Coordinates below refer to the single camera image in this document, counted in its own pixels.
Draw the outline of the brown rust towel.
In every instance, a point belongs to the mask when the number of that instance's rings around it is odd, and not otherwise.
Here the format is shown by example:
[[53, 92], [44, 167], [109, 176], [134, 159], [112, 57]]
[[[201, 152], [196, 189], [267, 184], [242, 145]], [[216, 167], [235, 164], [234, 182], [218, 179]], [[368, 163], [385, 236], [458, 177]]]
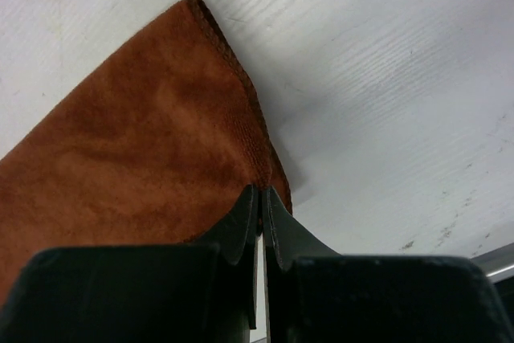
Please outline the brown rust towel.
[[246, 186], [288, 179], [249, 75], [203, 0], [137, 32], [1, 161], [1, 295], [51, 247], [189, 242]]

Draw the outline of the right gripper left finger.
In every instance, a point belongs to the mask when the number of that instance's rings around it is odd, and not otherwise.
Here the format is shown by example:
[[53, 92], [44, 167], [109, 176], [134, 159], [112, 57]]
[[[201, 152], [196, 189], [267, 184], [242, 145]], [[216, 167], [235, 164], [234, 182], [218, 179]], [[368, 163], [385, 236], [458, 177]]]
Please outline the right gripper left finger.
[[259, 192], [192, 243], [34, 255], [1, 311], [4, 342], [247, 342], [256, 326]]

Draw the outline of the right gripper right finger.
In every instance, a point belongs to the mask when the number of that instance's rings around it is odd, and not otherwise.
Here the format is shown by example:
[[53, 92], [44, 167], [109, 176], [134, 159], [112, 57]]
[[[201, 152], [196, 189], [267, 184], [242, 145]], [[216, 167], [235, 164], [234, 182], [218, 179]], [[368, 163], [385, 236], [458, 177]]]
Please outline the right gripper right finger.
[[262, 194], [271, 342], [510, 342], [500, 296], [469, 259], [342, 255]]

